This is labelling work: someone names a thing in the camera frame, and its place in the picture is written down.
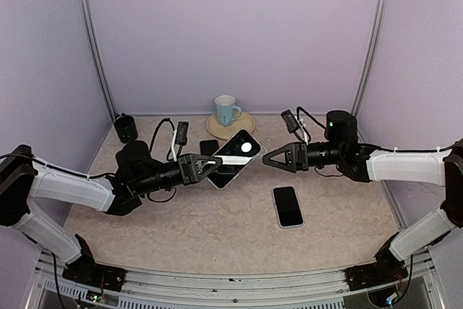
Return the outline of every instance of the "white backdrop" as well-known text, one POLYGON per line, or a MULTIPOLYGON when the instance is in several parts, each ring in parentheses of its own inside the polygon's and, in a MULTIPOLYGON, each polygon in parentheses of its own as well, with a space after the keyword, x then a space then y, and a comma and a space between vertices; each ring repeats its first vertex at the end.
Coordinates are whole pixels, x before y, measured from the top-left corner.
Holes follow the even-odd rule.
POLYGON ((350 109, 376 0, 90 0, 119 111, 350 109))

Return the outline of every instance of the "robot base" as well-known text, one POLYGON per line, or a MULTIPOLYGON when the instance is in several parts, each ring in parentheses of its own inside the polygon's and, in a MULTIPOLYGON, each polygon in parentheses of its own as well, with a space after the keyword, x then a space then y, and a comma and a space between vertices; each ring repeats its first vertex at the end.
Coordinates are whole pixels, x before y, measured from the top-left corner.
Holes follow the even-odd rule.
POLYGON ((98 289, 121 292, 125 280, 125 270, 94 263, 90 272, 75 272, 71 268, 63 270, 63 278, 98 289))
POLYGON ((405 262, 397 260, 389 250, 397 234, 390 237, 379 249, 375 255, 375 263, 346 269, 347 283, 351 291, 396 282, 400 276, 403 279, 408 277, 405 262))

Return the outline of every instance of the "mug handle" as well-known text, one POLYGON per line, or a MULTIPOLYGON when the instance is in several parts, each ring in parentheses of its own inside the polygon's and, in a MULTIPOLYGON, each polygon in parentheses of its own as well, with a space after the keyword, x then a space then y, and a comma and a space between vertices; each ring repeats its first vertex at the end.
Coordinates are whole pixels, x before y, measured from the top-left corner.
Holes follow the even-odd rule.
POLYGON ((233 109, 236 109, 239 112, 238 117, 233 116, 233 121, 234 121, 235 119, 239 119, 241 117, 241 115, 243 114, 243 110, 241 110, 241 108, 239 106, 236 106, 236 105, 233 105, 233 109))

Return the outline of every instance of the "vent grille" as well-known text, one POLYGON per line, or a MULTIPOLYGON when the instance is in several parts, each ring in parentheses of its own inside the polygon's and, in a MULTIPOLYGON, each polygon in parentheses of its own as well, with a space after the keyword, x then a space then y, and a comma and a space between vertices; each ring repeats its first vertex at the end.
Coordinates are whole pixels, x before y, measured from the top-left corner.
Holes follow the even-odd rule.
MULTIPOLYGON (((55 282, 51 281, 50 279, 45 279, 44 281, 44 287, 46 289, 49 289, 51 291, 56 291, 56 286, 55 282)), ((61 293, 64 296, 71 297, 71 298, 78 298, 79 295, 81 298, 85 298, 85 291, 82 291, 81 289, 78 289, 74 287, 73 285, 68 285, 68 284, 59 284, 59 293, 61 293)))
MULTIPOLYGON (((43 280, 43 286, 45 289, 49 289, 51 291, 56 291, 55 282, 53 279, 46 277, 43 280)), ((59 291, 62 295, 77 299, 80 295, 81 298, 85 298, 86 290, 82 290, 75 285, 66 284, 66 283, 59 283, 59 291)), ((180 306, 172 306, 172 305, 165 305, 156 302, 148 302, 145 300, 137 300, 135 298, 130 297, 122 297, 119 296, 118 305, 109 305, 105 304, 107 308, 114 308, 114 309, 198 309, 198 306, 195 305, 180 305, 180 306)), ((276 305, 272 306, 273 309, 345 309, 344 301, 342 298, 338 298, 335 300, 324 300, 320 302, 311 302, 307 303, 306 305, 298 305, 298 306, 285 306, 285 305, 276 305)))
MULTIPOLYGON (((178 309, 174 306, 165 306, 159 304, 153 304, 153 302, 146 302, 142 300, 133 300, 132 298, 119 298, 119 306, 121 309, 178 309)), ((302 305, 297 307, 284 307, 276 306, 272 308, 282 309, 345 309, 344 301, 342 299, 329 300, 323 302, 313 302, 310 305, 302 305)))

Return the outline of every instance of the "beige saucer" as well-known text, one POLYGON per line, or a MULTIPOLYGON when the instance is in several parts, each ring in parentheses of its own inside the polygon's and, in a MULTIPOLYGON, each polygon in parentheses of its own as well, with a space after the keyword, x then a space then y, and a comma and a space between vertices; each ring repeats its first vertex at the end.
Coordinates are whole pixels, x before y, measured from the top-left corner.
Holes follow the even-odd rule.
POLYGON ((241 117, 233 122, 232 125, 224 127, 218 123, 217 114, 214 114, 209 117, 206 123, 206 127, 208 128, 209 133, 211 133, 217 139, 228 140, 234 135, 234 133, 242 130, 243 128, 246 129, 249 133, 252 133, 255 128, 255 121, 251 115, 243 112, 241 117))

